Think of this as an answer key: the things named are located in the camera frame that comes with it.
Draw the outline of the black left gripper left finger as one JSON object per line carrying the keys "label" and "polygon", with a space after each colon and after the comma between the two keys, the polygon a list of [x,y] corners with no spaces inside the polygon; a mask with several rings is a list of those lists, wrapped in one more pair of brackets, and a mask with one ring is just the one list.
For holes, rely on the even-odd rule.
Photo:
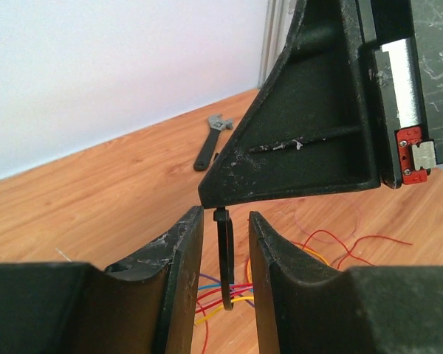
{"label": "black left gripper left finger", "polygon": [[0,263],[0,353],[189,353],[204,212],[100,270]]}

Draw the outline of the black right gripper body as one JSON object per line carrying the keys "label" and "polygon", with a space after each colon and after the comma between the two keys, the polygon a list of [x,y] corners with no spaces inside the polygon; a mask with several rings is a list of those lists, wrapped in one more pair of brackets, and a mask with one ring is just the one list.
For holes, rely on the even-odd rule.
{"label": "black right gripper body", "polygon": [[443,164],[443,0],[358,1],[380,178],[392,189]]}

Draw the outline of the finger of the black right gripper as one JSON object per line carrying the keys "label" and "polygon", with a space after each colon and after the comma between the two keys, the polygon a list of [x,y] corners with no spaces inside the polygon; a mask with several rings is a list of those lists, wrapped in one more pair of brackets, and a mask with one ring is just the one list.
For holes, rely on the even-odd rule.
{"label": "finger of the black right gripper", "polygon": [[269,77],[199,184],[206,209],[377,188],[355,1],[298,1]]}

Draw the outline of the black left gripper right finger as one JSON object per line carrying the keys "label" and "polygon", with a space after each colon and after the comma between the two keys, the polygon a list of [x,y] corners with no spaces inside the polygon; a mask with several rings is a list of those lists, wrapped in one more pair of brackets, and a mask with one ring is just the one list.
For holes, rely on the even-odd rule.
{"label": "black left gripper right finger", "polygon": [[335,270],[249,218],[261,353],[443,353],[443,266]]}

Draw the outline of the black zip tie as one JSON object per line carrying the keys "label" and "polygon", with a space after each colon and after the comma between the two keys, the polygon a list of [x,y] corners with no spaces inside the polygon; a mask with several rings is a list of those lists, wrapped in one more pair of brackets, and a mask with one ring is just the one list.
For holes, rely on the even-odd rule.
{"label": "black zip tie", "polygon": [[222,303],[226,311],[231,311],[233,303],[231,302],[230,286],[235,282],[233,222],[229,211],[225,207],[215,209],[213,220],[217,226]]}

